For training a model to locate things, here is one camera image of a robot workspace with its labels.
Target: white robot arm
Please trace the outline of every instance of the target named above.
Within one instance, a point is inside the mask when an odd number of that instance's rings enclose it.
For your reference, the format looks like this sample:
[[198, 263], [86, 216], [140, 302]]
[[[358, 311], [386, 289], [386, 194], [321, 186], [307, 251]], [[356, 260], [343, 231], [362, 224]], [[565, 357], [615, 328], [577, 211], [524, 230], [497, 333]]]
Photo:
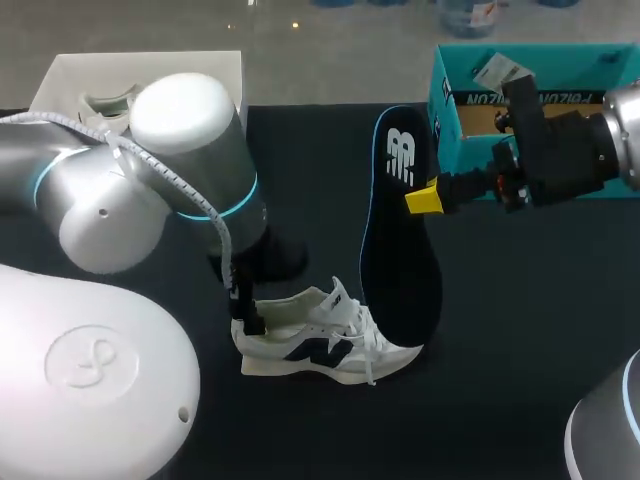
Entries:
[[112, 286], [2, 265], [0, 285], [0, 478], [156, 478], [200, 394], [178, 322]]

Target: white box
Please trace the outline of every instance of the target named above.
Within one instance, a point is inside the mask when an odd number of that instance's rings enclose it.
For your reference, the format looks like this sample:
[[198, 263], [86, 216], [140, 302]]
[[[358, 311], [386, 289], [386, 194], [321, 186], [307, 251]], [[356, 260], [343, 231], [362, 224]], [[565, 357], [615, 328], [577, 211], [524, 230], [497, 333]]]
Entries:
[[136, 52], [58, 55], [49, 67], [31, 103], [30, 111], [57, 112], [78, 118], [83, 94], [108, 98], [134, 84], [146, 86], [174, 73], [198, 72], [220, 81], [229, 92], [246, 131], [242, 53]]

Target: shoe sole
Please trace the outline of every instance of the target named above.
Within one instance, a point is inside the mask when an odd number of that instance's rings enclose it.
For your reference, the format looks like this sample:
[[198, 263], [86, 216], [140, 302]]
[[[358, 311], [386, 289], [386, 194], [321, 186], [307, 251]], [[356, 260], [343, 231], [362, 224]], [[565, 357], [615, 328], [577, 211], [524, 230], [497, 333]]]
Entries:
[[[421, 351], [422, 347], [416, 349], [416, 351], [404, 361], [395, 363], [393, 367], [374, 369], [373, 379], [379, 380], [402, 370], [413, 362]], [[241, 372], [243, 375], [254, 377], [281, 377], [298, 372], [318, 372], [333, 378], [336, 382], [343, 385], [358, 385], [368, 382], [366, 373], [339, 371], [323, 365], [316, 365], [315, 363], [311, 363], [309, 359], [299, 362], [288, 362], [286, 360], [265, 360], [243, 355]]]

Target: new balance logo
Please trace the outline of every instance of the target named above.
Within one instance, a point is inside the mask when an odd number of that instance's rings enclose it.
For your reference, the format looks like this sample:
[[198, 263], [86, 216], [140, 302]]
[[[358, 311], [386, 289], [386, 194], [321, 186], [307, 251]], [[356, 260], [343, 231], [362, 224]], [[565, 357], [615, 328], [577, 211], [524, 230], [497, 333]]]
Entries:
[[285, 357], [290, 362], [310, 359], [311, 363], [336, 368], [351, 353], [353, 344], [348, 340], [340, 340], [329, 351], [328, 338], [307, 338], [293, 352]]
[[413, 187], [413, 167], [416, 143], [410, 133], [400, 133], [392, 128], [387, 134], [387, 173]]

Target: shoe upper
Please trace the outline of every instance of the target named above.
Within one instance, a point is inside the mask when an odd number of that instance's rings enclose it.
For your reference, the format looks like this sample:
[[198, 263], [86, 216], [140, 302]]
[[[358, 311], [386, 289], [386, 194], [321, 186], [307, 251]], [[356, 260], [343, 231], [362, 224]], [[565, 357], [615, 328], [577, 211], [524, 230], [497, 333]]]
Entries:
[[133, 85], [126, 92], [111, 98], [99, 98], [89, 94], [80, 96], [78, 118], [80, 122], [95, 130], [110, 130], [122, 135], [129, 128], [129, 110], [142, 90]]
[[232, 336], [240, 353], [293, 362], [308, 359], [328, 368], [366, 372], [369, 383], [373, 369], [416, 353], [384, 338], [368, 308], [351, 299], [337, 278], [333, 283], [329, 294], [311, 287], [288, 299], [256, 302], [267, 335], [246, 336], [242, 322], [234, 320]]

